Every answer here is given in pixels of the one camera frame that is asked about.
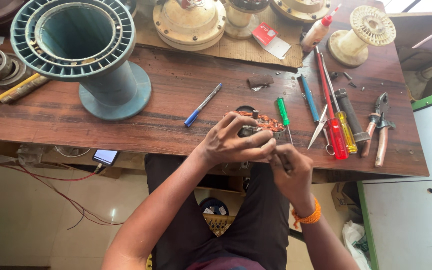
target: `red screwdriver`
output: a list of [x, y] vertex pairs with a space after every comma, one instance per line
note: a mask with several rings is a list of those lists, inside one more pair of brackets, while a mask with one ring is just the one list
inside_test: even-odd
[[339, 160], [344, 160], [349, 157], [348, 150], [346, 149], [346, 142], [343, 136], [343, 130], [341, 128], [341, 122], [338, 118], [335, 118], [333, 112], [333, 105], [329, 97], [328, 84], [326, 83], [325, 71], [323, 69], [323, 62], [321, 61], [321, 55], [319, 54], [318, 46], [315, 48], [314, 55], [318, 59], [319, 74], [321, 75], [322, 89], [324, 90], [324, 96], [328, 103], [329, 119], [327, 120], [327, 131], [331, 138], [331, 144], [334, 149], [334, 156]]

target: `red card packet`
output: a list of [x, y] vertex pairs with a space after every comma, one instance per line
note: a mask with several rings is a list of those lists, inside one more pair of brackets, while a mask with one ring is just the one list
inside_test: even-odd
[[278, 35], [278, 32], [275, 29], [269, 27], [269, 25], [267, 25], [264, 21], [261, 22], [261, 24], [259, 24], [259, 26], [256, 27], [256, 29], [254, 29], [251, 33], [257, 40], [261, 41], [264, 46], [267, 46], [269, 42], [271, 42], [271, 40], [273, 40]]

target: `cardboard sheet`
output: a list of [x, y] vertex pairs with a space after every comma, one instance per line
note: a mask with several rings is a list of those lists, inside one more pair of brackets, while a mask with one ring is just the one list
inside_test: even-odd
[[[153, 22], [154, 6], [139, 4], [134, 18], [136, 27], [136, 43], [177, 50], [166, 44], [158, 35]], [[227, 35], [213, 46], [194, 53], [206, 54], [224, 58], [241, 59], [259, 63], [279, 64], [289, 67], [303, 66], [303, 49], [300, 46], [300, 35], [303, 27], [296, 25], [295, 22], [287, 21], [275, 14], [271, 7], [258, 13], [260, 22], [266, 22], [270, 27], [279, 32], [278, 37], [291, 45], [286, 52], [286, 57], [282, 60], [273, 56], [253, 38], [238, 40]]]

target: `white glue bottle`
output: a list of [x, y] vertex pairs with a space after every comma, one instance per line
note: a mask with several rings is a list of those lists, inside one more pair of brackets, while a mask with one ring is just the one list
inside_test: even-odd
[[304, 52], [311, 52], [326, 36], [329, 32], [329, 25], [333, 22], [333, 15], [338, 11], [340, 6], [341, 4], [339, 4], [330, 15], [325, 15], [321, 20], [316, 21], [312, 25], [311, 29], [309, 29], [308, 33], [301, 41]]

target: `black pants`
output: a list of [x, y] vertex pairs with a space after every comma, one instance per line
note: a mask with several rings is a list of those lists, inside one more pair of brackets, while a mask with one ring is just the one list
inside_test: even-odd
[[[148, 154], [144, 167], [152, 193], [184, 161], [181, 156]], [[256, 163], [243, 205], [220, 237], [208, 225], [191, 193], [155, 247], [156, 270], [183, 270], [215, 253], [257, 261], [266, 270], [286, 269], [290, 203], [273, 181], [269, 164]]]

